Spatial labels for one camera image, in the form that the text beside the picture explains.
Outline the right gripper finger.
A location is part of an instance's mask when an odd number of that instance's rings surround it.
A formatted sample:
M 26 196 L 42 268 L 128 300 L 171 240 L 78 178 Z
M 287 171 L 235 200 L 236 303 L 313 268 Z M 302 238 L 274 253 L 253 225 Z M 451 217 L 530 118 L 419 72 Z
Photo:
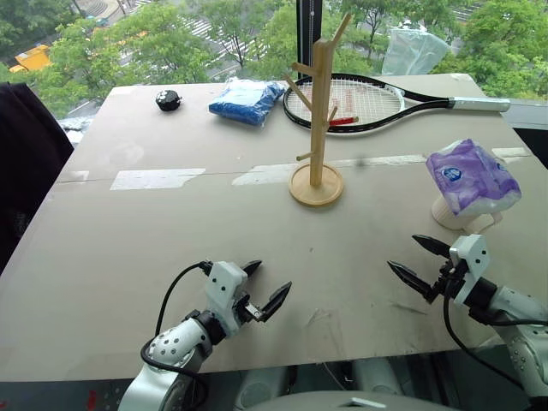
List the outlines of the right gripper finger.
M 446 259 L 450 258 L 450 245 L 429 235 L 412 235 L 412 238 L 430 253 Z
M 433 294 L 432 286 L 420 279 L 414 271 L 393 260 L 388 260 L 387 264 L 400 280 L 418 292 L 426 301 L 434 300 L 435 295 Z

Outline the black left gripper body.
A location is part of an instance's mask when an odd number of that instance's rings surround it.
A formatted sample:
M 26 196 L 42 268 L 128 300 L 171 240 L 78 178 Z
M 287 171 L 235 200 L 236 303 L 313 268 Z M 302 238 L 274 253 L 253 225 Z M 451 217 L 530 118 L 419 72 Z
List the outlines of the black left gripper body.
M 243 291 L 237 297 L 234 305 L 234 313 L 237 324 L 240 327 L 251 321 L 259 322 L 262 319 L 262 311 L 251 302 L 251 296 L 246 291 Z

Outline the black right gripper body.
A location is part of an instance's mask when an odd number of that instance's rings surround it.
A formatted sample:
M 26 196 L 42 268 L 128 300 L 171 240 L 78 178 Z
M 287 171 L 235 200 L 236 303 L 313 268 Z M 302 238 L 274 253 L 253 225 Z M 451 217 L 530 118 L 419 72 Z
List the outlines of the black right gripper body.
M 454 299 L 465 283 L 464 276 L 468 272 L 468 263 L 460 259 L 456 264 L 446 260 L 439 269 L 438 280 L 433 284 L 426 301 L 432 304 L 439 295 Z

